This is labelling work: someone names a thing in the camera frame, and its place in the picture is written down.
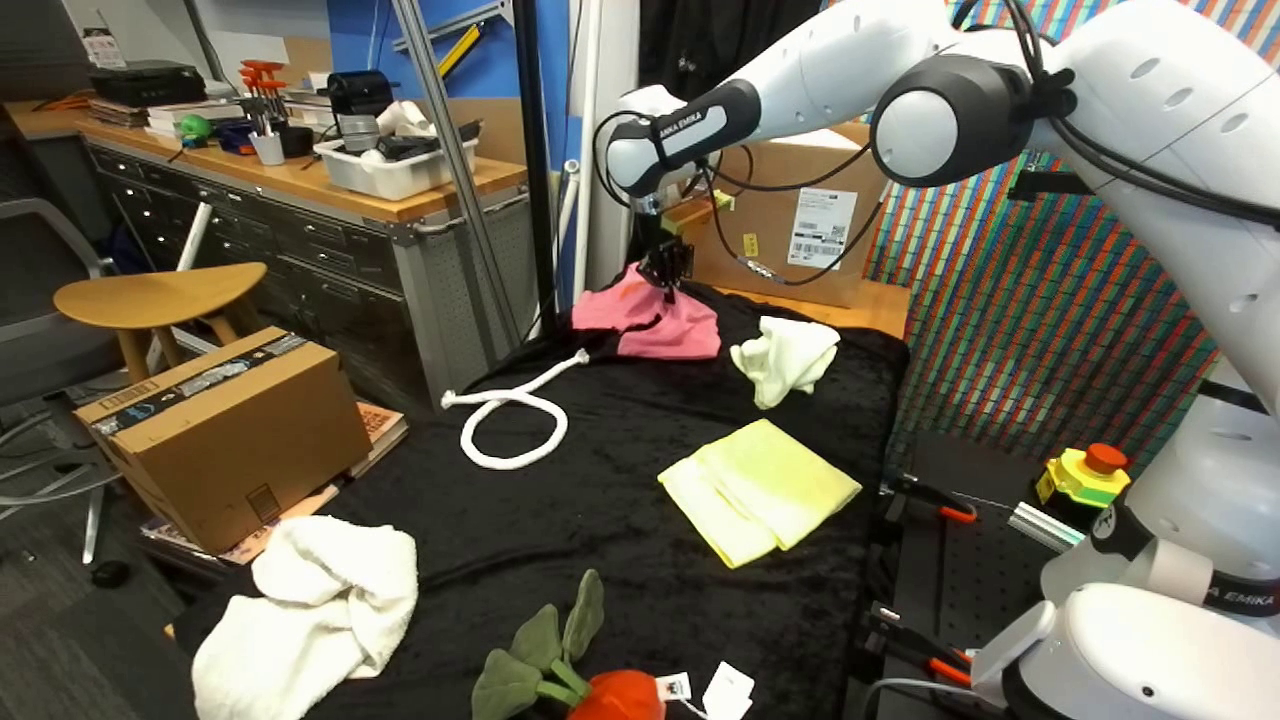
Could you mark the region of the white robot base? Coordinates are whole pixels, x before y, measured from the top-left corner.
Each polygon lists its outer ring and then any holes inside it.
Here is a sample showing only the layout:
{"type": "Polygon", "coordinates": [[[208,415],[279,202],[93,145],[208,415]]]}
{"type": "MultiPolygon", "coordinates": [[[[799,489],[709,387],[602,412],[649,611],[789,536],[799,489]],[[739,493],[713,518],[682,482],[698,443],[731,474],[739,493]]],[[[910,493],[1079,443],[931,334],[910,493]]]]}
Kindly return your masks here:
{"type": "Polygon", "coordinates": [[[1208,386],[1042,574],[974,693],[1011,720],[1280,720],[1280,419],[1208,386]]]}

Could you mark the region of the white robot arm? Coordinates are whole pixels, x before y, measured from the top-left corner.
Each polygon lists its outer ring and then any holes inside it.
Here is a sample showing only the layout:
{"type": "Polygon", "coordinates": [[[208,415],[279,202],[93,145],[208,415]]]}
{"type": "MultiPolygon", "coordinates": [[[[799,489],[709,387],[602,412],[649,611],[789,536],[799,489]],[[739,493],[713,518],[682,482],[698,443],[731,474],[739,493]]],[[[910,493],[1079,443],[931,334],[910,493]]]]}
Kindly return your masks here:
{"type": "Polygon", "coordinates": [[[602,163],[634,204],[743,140],[859,117],[883,176],[967,181],[1031,140],[1164,265],[1243,376],[1280,397],[1280,73],[1184,0],[1118,0],[1066,42],[949,26],[943,0],[840,0],[713,92],[619,119],[602,163]]]}

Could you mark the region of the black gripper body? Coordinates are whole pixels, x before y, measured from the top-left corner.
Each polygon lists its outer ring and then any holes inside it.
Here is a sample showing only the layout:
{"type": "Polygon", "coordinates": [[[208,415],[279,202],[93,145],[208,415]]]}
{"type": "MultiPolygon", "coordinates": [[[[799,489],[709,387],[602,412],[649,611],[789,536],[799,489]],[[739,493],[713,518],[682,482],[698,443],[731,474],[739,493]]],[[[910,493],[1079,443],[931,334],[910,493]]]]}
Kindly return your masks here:
{"type": "Polygon", "coordinates": [[[682,289],[691,268],[691,250],[661,220],[635,223],[639,271],[661,289],[682,289]]]}

